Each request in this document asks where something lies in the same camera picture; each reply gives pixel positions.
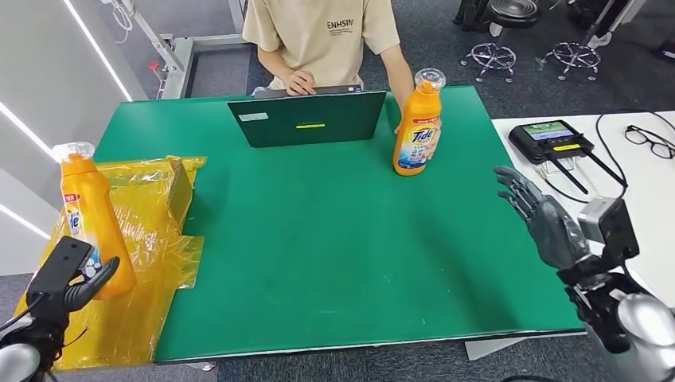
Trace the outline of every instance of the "controller screen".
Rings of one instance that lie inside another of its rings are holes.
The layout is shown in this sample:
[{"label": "controller screen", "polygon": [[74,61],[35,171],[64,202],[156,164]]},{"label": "controller screen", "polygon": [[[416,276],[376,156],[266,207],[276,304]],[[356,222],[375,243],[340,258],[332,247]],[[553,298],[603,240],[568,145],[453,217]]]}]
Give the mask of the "controller screen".
[{"label": "controller screen", "polygon": [[574,135],[566,126],[560,121],[536,123],[523,127],[525,132],[529,134],[535,141],[544,139],[553,139],[560,137],[571,137]]}]

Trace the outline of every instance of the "metal stand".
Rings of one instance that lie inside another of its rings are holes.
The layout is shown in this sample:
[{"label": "metal stand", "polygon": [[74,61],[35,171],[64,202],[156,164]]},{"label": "metal stand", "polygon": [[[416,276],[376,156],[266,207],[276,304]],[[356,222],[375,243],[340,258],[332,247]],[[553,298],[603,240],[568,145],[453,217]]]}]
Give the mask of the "metal stand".
[{"label": "metal stand", "polygon": [[193,364],[186,364],[190,368],[198,368],[203,372],[210,372],[216,368],[216,364],[213,362],[195,362]]},{"label": "metal stand", "polygon": [[615,0],[609,0],[607,5],[600,13],[598,18],[595,20],[591,28],[588,29],[586,37],[583,38],[581,43],[575,42],[561,42],[556,44],[553,47],[551,52],[546,53],[544,58],[537,58],[536,62],[539,63],[538,70],[544,70],[544,65],[547,62],[547,59],[551,56],[555,57],[561,64],[565,65],[565,69],[562,74],[558,76],[558,80],[564,81],[567,79],[568,72],[571,68],[583,68],[590,69],[593,71],[591,75],[587,78],[589,81],[595,81],[598,75],[598,64],[600,63],[600,55],[593,48],[588,47],[588,43],[591,41],[595,33],[600,27],[600,23],[603,21],[607,13],[610,11],[610,8],[614,5]]},{"label": "metal stand", "polygon": [[588,80],[595,81],[597,79],[600,55],[595,49],[575,42],[561,42],[554,46],[551,52],[546,53],[544,58],[536,59],[536,62],[539,63],[537,70],[544,70],[544,65],[550,56],[555,57],[561,64],[565,65],[563,73],[558,75],[558,80],[566,80],[571,68],[590,69],[593,73],[588,76]]},{"label": "metal stand", "polygon": [[130,4],[127,0],[124,5],[129,14],[133,15],[134,20],[150,39],[153,47],[166,65],[162,69],[166,73],[164,80],[160,80],[158,98],[176,99],[185,97],[185,90],[188,85],[194,54],[200,47],[246,44],[241,37],[244,30],[244,9],[247,0],[228,0],[230,11],[232,12],[232,21],[234,22],[236,34],[220,36],[203,37],[179,37],[174,38],[172,34],[157,34],[145,18]]},{"label": "metal stand", "polygon": [[503,29],[496,44],[489,42],[475,45],[471,49],[471,52],[459,61],[462,66],[467,66],[469,64],[467,59],[472,58],[476,64],[482,67],[480,73],[476,77],[476,82],[483,82],[483,75],[485,75],[488,69],[508,70],[509,75],[504,81],[508,83],[513,82],[513,69],[511,69],[511,67],[516,64],[517,58],[516,53],[514,53],[513,50],[503,45],[505,35],[506,29]]}]

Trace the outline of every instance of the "green table mat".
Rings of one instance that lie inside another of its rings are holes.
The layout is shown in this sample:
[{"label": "green table mat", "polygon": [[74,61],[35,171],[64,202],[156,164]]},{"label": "green table mat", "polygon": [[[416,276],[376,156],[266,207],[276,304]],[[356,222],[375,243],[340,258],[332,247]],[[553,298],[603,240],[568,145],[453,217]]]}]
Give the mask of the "green table mat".
[{"label": "green table mat", "polygon": [[552,268],[497,197],[510,165],[473,87],[442,91],[427,169],[392,168],[389,95],[373,140],[252,149],[229,99],[123,103],[101,162],[205,155],[184,233],[205,236],[156,361],[579,329]]}]

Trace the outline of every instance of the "tide bottle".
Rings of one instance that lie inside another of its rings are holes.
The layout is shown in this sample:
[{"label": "tide bottle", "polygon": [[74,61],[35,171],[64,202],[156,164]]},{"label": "tide bottle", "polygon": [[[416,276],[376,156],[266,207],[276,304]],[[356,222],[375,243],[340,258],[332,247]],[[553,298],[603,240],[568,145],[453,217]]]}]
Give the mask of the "tide bottle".
[{"label": "tide bottle", "polygon": [[57,145],[52,150],[61,164],[61,193],[70,236],[91,244],[94,252],[82,266],[85,280],[113,257],[119,267],[94,297],[103,300],[136,286],[136,274],[110,200],[110,183],[96,168],[94,146],[86,142]]},{"label": "tide bottle", "polygon": [[394,170],[399,175],[417,175],[427,166],[440,134],[440,90],[445,75],[438,69],[426,68],[415,74],[415,91],[406,101],[394,146]]}]

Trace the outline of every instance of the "bottle cap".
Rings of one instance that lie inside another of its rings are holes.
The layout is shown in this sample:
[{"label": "bottle cap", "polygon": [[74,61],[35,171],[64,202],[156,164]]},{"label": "bottle cap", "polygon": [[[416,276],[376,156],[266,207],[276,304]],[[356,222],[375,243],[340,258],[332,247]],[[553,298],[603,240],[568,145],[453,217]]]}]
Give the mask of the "bottle cap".
[{"label": "bottle cap", "polygon": [[71,142],[56,145],[52,148],[52,156],[59,163],[72,162],[74,159],[89,159],[94,155],[94,145],[87,142]]},{"label": "bottle cap", "polygon": [[439,92],[445,83],[445,75],[438,69],[426,68],[415,74],[415,85],[425,93]]}]

